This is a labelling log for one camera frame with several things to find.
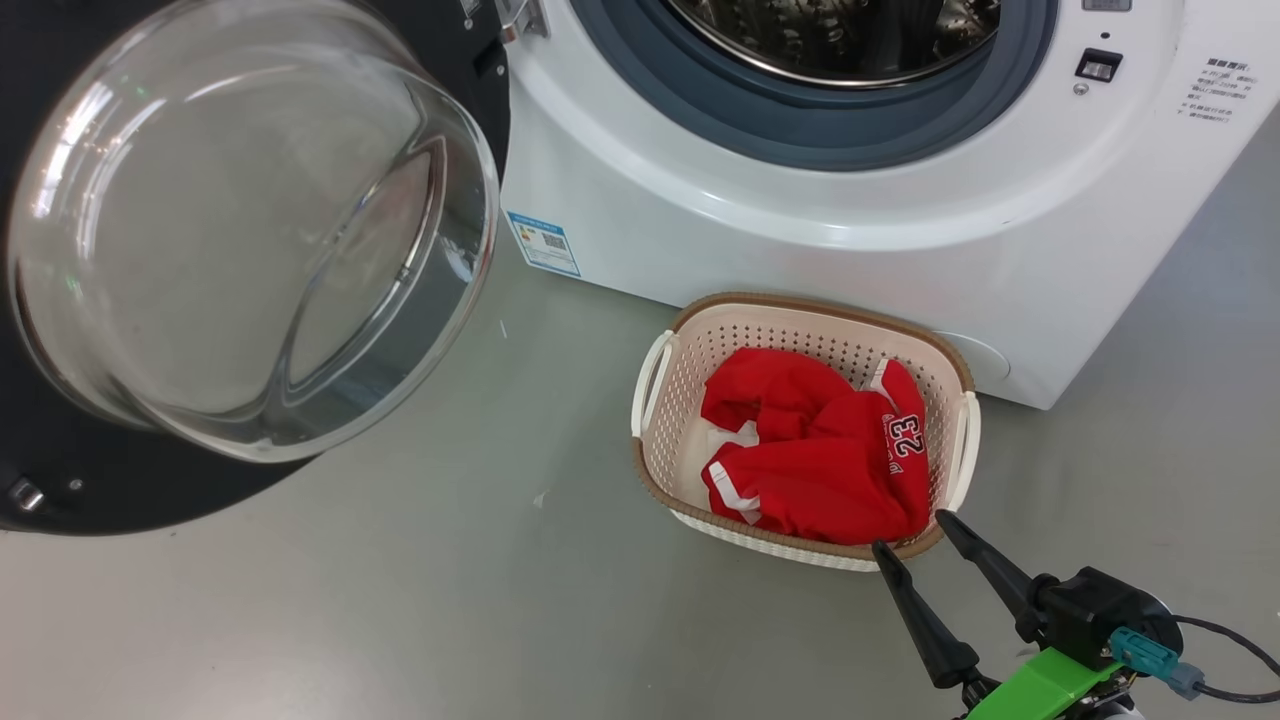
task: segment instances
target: red clothing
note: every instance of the red clothing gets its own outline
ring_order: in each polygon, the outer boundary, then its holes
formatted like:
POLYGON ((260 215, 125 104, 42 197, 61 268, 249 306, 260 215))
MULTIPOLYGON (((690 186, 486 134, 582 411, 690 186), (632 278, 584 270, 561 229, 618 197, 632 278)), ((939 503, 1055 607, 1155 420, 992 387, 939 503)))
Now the red clothing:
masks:
POLYGON ((760 445, 727 443, 703 470, 712 511, 838 544, 897 541, 932 511, 924 401, 884 360, 864 392, 804 355, 742 348, 707 380, 703 418, 760 445))

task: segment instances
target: white basket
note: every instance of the white basket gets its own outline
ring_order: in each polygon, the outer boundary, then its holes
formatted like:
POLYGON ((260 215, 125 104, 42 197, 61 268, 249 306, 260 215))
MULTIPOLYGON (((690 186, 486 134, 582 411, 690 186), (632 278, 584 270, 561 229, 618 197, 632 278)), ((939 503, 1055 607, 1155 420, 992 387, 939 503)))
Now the white basket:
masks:
MULTIPOLYGON (((700 473, 709 460, 700 416, 704 383, 739 347, 776 347, 823 361, 863 387, 882 357, 896 357, 924 397, 934 510, 959 510, 969 491, 982 414, 960 354, 900 320, 819 302, 762 295, 717 295, 689 306, 649 350, 631 405, 636 468, 653 496, 681 523, 758 552, 840 570, 876 571, 868 546, 849 547, 760 530, 710 512, 700 473)), ((914 557, 942 537, 931 521, 899 543, 914 557)))

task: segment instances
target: white washing machine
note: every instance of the white washing machine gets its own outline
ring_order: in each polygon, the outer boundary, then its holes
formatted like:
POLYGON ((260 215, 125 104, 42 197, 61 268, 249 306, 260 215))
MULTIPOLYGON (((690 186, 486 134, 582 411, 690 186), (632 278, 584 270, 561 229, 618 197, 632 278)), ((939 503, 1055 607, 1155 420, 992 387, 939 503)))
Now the white washing machine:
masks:
POLYGON ((1042 409, 1280 99, 1271 0, 541 9, 508 50, 502 191, 530 264, 897 315, 1042 409))
POLYGON ((0 527, 178 523, 355 437, 448 351, 503 222, 673 305, 923 323, 1048 407, 1276 104, 1277 27, 1272 0, 9 0, 0 527))

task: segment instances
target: blue connector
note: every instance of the blue connector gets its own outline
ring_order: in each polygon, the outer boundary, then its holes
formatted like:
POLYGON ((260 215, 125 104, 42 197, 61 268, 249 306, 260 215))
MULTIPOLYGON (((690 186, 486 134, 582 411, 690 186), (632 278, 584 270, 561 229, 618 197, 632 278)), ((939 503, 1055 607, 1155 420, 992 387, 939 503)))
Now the blue connector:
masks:
POLYGON ((1111 633, 1111 657, 1125 667, 1164 680, 1187 700, 1196 700, 1201 694, 1196 689, 1197 683, 1204 682, 1204 673, 1199 667, 1180 662, 1176 652, 1129 628, 1111 633))

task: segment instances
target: blue sticker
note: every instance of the blue sticker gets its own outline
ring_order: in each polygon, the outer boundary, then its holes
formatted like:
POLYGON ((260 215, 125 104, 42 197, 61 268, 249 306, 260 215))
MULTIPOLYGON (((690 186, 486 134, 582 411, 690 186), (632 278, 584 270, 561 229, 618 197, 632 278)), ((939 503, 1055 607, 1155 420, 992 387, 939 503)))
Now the blue sticker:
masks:
POLYGON ((564 237, 564 228, 517 213, 507 213, 507 217, 511 218, 511 232, 516 236, 516 243, 525 254, 526 263, 575 278, 582 277, 573 258, 573 249, 564 237))

